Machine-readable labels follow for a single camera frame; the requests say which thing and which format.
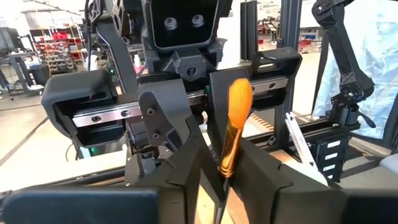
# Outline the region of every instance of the black plastic housing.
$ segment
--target black plastic housing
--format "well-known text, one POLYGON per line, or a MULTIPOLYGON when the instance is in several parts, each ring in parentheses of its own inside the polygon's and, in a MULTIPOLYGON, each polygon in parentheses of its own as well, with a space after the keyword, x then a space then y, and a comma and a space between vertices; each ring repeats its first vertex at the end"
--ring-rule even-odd
POLYGON ((63 135, 84 146, 115 142, 125 132, 122 121, 77 128, 72 121, 75 113, 113 105, 116 87, 109 72, 94 70, 56 75, 49 79, 42 97, 42 105, 51 123, 63 135))
POLYGON ((203 48, 216 39, 216 31, 221 16, 226 16, 232 1, 220 0, 146 0, 143 3, 144 19, 147 26, 149 44, 155 51, 171 52, 186 48, 203 48), (192 25, 192 19, 202 15, 204 24, 192 25), (174 18, 177 27, 165 28, 165 20, 174 18))
POLYGON ((340 181, 343 173, 349 139, 347 135, 333 136, 316 141, 310 148, 319 171, 335 182, 340 181))
POLYGON ((141 29, 144 25, 141 0, 114 1, 112 15, 120 37, 128 38, 131 41, 130 44, 141 42, 141 29))
POLYGON ((1 201, 2 218, 8 224, 193 223, 202 157, 210 153, 195 118, 189 117, 186 124, 191 130, 188 141, 168 162, 131 186, 29 187, 1 201))
POLYGON ((288 78, 286 88, 276 88, 254 97, 252 108, 262 111, 281 105, 291 89, 302 57, 291 47, 258 52, 252 58, 252 75, 250 81, 269 78, 288 78))

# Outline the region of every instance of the paintbrush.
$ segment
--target paintbrush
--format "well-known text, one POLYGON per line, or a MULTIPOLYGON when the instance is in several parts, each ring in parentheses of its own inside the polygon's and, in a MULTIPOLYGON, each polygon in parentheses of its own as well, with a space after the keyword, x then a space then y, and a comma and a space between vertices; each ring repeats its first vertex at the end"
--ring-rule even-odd
MULTIPOLYGON (((235 161, 240 147, 244 124, 250 113, 253 101, 252 87, 246 78, 240 78, 229 87, 228 91, 228 124, 226 127, 223 150, 221 152, 220 174, 224 177, 224 190, 227 198, 229 178, 234 173, 235 161)), ((215 208, 214 223, 220 224, 225 206, 215 208)))

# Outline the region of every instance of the storage rack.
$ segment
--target storage rack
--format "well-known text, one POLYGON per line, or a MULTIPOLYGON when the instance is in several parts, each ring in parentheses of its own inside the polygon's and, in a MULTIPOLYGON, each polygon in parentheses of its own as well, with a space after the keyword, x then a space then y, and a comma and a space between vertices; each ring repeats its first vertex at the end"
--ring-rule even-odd
POLYGON ((76 71, 67 39, 41 40, 35 42, 35 47, 42 54, 52 75, 76 71))
POLYGON ((53 36, 54 32, 66 33, 66 37, 62 38, 68 40, 70 53, 75 63, 83 63, 81 58, 81 49, 84 48, 85 34, 81 31, 83 24, 70 25, 70 27, 51 27, 49 29, 31 29, 30 34, 32 38, 43 37, 43 35, 53 36))

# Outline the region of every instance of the transparent plastic wrap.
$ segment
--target transparent plastic wrap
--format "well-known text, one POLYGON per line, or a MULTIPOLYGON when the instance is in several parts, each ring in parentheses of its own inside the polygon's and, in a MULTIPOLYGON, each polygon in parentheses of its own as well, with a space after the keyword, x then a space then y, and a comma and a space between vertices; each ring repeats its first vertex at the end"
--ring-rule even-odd
MULTIPOLYGON (((376 84, 374 93, 358 104, 360 111, 374 121, 376 128, 370 128, 359 117, 361 129, 354 133, 382 139, 398 93, 398 2, 356 0, 345 9, 345 26, 356 59, 362 71, 376 84)), ((340 73, 329 47, 314 116, 324 116, 331 109, 330 98, 340 92, 339 83, 340 73)))

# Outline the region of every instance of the metal ferrule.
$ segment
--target metal ferrule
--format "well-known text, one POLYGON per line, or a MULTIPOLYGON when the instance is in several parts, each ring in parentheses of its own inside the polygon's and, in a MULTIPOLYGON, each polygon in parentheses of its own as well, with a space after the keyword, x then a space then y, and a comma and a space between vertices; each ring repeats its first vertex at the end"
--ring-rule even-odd
POLYGON ((225 178, 230 178, 234 173, 235 160, 238 155, 239 143, 242 138, 243 129, 238 129, 228 119, 225 142, 221 152, 221 165, 219 171, 225 178))

